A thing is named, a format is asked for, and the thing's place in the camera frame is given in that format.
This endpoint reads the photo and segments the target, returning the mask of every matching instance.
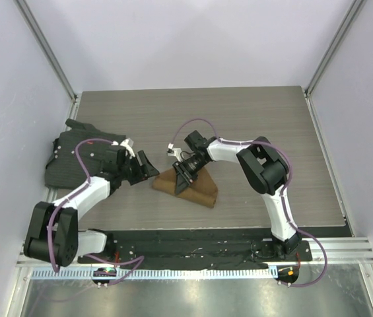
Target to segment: metal floor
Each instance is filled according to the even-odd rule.
[[[106,132],[126,134],[160,170],[171,167],[167,145],[186,120],[212,121],[221,137],[236,140],[266,136],[289,155],[294,179],[289,199],[303,226],[344,225],[316,132],[300,87],[195,88],[84,92],[77,120]],[[205,123],[186,126],[175,146],[194,129],[213,136]],[[214,209],[151,189],[151,180],[124,184],[99,203],[80,227],[103,230],[270,227],[263,200],[251,189],[239,165],[217,162],[208,170],[219,187]]]
[[[320,265],[303,265],[299,282],[313,280],[321,270]],[[124,281],[73,297],[91,284],[31,281],[21,316],[373,317],[358,264],[330,265],[319,283],[302,289],[278,286],[273,279]]]

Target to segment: brown fabric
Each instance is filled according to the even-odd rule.
[[[155,190],[160,190],[172,196],[175,196],[175,186],[176,172],[174,168],[161,173],[154,179],[153,182],[153,188]],[[204,167],[198,172],[198,179],[194,181],[188,189],[176,197],[204,205],[208,208],[214,208],[218,194],[219,189],[217,188],[217,185],[214,183],[210,174]]]

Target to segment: brown towel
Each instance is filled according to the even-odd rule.
[[[154,179],[153,182],[153,188],[155,190],[160,190],[172,196],[176,196],[174,195],[175,187],[176,172],[174,168],[161,173]],[[198,179],[194,181],[188,189],[176,197],[204,205],[208,208],[214,208],[218,194],[219,189],[217,188],[217,185],[214,183],[210,174],[204,167],[198,171]]]

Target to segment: folded black garment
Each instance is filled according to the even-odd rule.
[[[71,129],[60,134],[53,142],[53,153],[46,165],[46,186],[49,188],[75,189],[86,176],[75,156],[75,147],[85,139],[101,138],[121,143],[126,135],[105,133],[92,124],[72,119],[66,121]],[[110,145],[103,142],[92,142],[81,145],[79,154],[91,176],[100,172],[101,162]]]

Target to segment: white wall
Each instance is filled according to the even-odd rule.
[[[373,244],[373,1],[366,2],[313,99],[353,227]]]
[[[0,0],[0,310],[69,106],[15,4]]]
[[[352,0],[29,0],[77,92],[302,85]]]

